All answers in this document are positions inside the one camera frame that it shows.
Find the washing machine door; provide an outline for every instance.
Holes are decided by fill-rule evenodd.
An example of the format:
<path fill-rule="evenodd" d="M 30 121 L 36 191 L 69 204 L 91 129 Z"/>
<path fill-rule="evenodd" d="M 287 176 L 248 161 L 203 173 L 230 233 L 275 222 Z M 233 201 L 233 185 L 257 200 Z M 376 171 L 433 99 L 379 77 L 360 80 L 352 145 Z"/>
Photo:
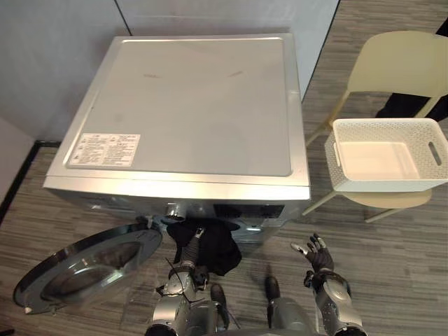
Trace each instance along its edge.
<path fill-rule="evenodd" d="M 17 284 L 13 299 L 27 314 L 104 301 L 130 286 L 161 241 L 146 219 L 94 234 L 35 266 Z"/>

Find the warning label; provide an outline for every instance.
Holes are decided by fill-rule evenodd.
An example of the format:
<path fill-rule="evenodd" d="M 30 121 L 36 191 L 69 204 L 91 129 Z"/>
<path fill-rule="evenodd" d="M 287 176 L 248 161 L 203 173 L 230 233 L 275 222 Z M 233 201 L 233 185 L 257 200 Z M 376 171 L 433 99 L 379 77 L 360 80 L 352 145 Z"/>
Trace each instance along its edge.
<path fill-rule="evenodd" d="M 84 133 L 70 159 L 70 165 L 130 167 L 140 134 Z"/>

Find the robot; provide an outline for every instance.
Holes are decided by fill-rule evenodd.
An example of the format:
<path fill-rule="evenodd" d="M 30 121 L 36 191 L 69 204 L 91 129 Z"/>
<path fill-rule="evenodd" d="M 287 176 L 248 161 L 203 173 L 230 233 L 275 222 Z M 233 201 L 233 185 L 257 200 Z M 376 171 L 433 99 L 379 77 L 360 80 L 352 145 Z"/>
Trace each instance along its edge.
<path fill-rule="evenodd" d="M 228 330 L 231 316 L 224 291 L 219 284 L 211 287 L 211 300 L 196 301 L 196 292 L 205 289 L 208 274 L 196 267 L 199 242 L 204 228 L 199 227 L 190 243 L 183 248 L 181 261 L 172 266 L 169 280 L 157 289 L 161 295 L 153 320 L 145 336 L 315 336 L 318 335 L 301 306 L 281 297 L 278 281 L 265 279 L 269 329 Z M 324 240 L 314 233 L 307 248 L 291 247 L 310 263 L 304 285 L 312 289 L 323 317 L 328 336 L 367 336 L 361 317 L 351 303 L 349 283 L 334 271 L 334 262 Z"/>

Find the black cloth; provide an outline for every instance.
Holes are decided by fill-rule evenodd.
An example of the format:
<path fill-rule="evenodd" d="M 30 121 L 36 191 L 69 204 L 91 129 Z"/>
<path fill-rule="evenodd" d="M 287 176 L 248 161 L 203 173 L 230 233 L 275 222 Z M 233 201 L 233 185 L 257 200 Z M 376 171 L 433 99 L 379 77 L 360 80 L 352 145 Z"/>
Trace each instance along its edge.
<path fill-rule="evenodd" d="M 436 34 L 448 36 L 448 18 Z M 393 93 L 384 108 L 378 111 L 376 118 L 413 118 L 428 100 L 427 97 Z M 448 95 L 440 98 L 426 117 L 435 121 L 441 121 L 448 117 Z"/>
<path fill-rule="evenodd" d="M 199 241 L 197 266 L 206 266 L 209 272 L 221 276 L 238 266 L 242 257 L 232 238 L 231 224 L 208 218 L 187 219 L 182 223 L 168 225 L 168 234 L 177 245 L 174 262 L 180 261 L 182 248 L 187 246 L 199 226 L 205 228 L 205 232 Z"/>

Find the plastic basket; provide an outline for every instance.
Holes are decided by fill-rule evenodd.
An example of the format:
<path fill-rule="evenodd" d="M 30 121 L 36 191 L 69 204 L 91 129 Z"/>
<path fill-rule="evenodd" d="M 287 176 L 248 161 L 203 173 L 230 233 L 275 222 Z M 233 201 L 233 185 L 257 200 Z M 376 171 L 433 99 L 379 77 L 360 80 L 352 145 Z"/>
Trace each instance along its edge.
<path fill-rule="evenodd" d="M 448 141 L 429 118 L 338 119 L 325 154 L 336 191 L 423 191 L 448 181 Z"/>

